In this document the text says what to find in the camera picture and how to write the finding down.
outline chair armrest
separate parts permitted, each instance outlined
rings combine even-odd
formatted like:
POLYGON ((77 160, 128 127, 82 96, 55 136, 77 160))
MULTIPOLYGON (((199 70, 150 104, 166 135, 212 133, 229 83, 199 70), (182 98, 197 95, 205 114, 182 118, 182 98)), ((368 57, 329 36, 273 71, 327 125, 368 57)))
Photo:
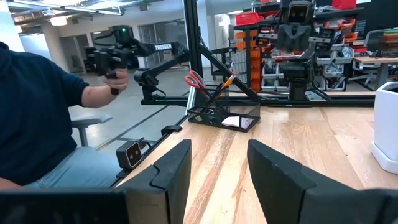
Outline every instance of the chair armrest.
POLYGON ((93 115, 93 116, 80 116, 71 118, 73 128, 88 127, 94 124, 103 124, 112 119, 112 116, 108 114, 93 115))

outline wooden table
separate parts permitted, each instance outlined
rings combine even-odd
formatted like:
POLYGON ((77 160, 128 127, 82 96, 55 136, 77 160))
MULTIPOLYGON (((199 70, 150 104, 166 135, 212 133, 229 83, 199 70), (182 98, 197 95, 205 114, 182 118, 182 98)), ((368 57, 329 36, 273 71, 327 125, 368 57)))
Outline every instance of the wooden table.
POLYGON ((126 179, 183 139, 192 140, 192 173, 185 223, 266 223, 246 159, 257 139, 317 172, 356 189, 398 188, 398 175, 371 154, 373 108, 261 108, 248 133, 182 124, 126 179))
POLYGON ((376 84, 374 91, 380 86, 385 84, 388 79, 388 66, 391 64, 397 64, 398 58, 371 58, 371 57, 356 57, 354 60, 360 64, 380 64, 380 68, 377 70, 376 84))

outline hand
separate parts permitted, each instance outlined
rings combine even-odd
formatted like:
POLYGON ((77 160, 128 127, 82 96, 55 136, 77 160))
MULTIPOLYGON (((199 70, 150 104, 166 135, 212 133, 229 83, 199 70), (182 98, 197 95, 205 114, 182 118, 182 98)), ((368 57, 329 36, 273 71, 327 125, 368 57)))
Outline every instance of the hand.
POLYGON ((123 90, 125 90, 127 88, 128 84, 129 84, 127 70, 117 68, 116 76, 117 76, 116 79, 107 79, 107 78, 103 77, 103 81, 105 84, 107 84, 107 86, 117 89, 120 92, 122 92, 123 90))

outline black mesh basket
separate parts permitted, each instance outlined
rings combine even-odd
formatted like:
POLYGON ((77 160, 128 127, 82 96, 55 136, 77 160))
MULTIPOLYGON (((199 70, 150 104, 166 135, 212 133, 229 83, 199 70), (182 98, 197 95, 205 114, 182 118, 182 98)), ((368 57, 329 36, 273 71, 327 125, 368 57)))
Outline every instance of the black mesh basket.
POLYGON ((260 120, 260 104, 239 102, 241 106, 232 106, 228 91, 219 94, 219 90, 207 90, 211 95, 218 95, 214 102, 209 99, 197 102, 188 110, 189 122, 225 128, 233 131, 248 132, 260 120))

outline red scissors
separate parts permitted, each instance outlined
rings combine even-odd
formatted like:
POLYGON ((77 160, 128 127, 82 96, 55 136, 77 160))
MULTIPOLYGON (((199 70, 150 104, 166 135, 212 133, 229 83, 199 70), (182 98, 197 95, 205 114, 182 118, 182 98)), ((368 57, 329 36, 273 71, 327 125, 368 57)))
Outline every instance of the red scissors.
POLYGON ((189 75, 185 76, 185 82, 196 88, 197 90, 201 90, 200 92, 204 95, 204 96, 208 96, 205 92, 206 89, 206 84, 205 81, 202 79, 202 77, 197 74, 197 72, 191 70, 189 71, 189 75))

